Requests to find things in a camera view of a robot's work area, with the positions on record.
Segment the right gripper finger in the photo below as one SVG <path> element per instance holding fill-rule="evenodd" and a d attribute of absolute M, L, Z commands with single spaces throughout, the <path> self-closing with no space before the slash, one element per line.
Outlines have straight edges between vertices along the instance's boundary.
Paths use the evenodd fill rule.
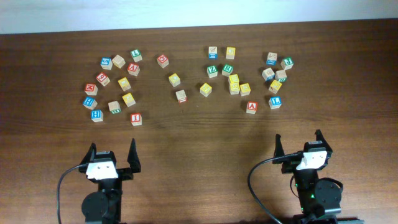
<path fill-rule="evenodd" d="M 276 134 L 275 135 L 274 157 L 280 157 L 280 156 L 284 156 L 284 155 L 285 155 L 285 153 L 284 153 L 282 143 L 281 143 L 281 135 Z"/>
<path fill-rule="evenodd" d="M 325 138 L 324 138 L 324 136 L 323 136 L 323 134 L 322 134 L 320 129 L 317 129 L 315 131 L 315 135 L 316 135 L 316 140 L 317 141 L 321 141 L 323 144 L 326 143 L 326 140 L 325 140 Z"/>

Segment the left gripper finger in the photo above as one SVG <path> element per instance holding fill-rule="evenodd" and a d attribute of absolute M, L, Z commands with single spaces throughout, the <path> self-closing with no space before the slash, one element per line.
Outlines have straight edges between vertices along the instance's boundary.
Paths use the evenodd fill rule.
<path fill-rule="evenodd" d="M 132 141 L 131 141 L 129 154 L 127 156 L 127 162 L 130 165 L 132 173 L 140 173 L 141 172 L 141 163 L 140 163 L 139 157 L 137 155 L 136 141 L 134 138 L 132 138 Z"/>
<path fill-rule="evenodd" d="M 88 152 L 86 153 L 86 155 L 84 156 L 84 158 L 81 160 L 80 164 L 89 164 L 96 155 L 96 144 L 92 143 Z"/>

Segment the red I block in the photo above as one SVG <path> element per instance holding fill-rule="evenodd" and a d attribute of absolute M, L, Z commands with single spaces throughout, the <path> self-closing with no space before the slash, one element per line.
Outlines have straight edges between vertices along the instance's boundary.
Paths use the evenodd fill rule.
<path fill-rule="evenodd" d="M 142 124 L 142 116 L 140 113 L 131 114 L 130 119 L 133 126 L 140 126 Z"/>

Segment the yellow C block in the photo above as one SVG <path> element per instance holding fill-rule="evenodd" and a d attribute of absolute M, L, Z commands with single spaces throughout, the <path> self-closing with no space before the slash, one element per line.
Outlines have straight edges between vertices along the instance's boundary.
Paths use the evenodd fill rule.
<path fill-rule="evenodd" d="M 176 87 L 181 83 L 180 77 L 176 73 L 174 73 L 169 76 L 169 82 L 173 87 Z"/>

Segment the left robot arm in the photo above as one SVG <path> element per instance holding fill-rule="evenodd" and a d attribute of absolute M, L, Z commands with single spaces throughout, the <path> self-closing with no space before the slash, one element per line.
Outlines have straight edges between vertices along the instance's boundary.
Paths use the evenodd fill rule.
<path fill-rule="evenodd" d="M 117 168 L 113 151 L 98 152 L 92 144 L 80 162 L 79 172 L 98 185 L 96 192 L 85 197 L 81 205 L 85 223 L 115 224 L 121 222 L 123 182 L 132 180 L 141 172 L 136 141 L 133 139 L 127 156 L 129 167 Z"/>

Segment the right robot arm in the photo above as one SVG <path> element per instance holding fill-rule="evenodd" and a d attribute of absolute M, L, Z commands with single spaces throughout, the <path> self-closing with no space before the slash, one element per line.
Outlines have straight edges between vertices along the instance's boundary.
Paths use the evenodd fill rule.
<path fill-rule="evenodd" d="M 318 172 L 328 165 L 333 150 L 318 129 L 316 140 L 304 144 L 301 151 L 285 154 L 281 135 L 275 136 L 274 164 L 281 164 L 281 173 L 292 174 L 302 208 L 295 223 L 337 223 L 341 212 L 343 184 L 335 179 L 320 178 Z"/>

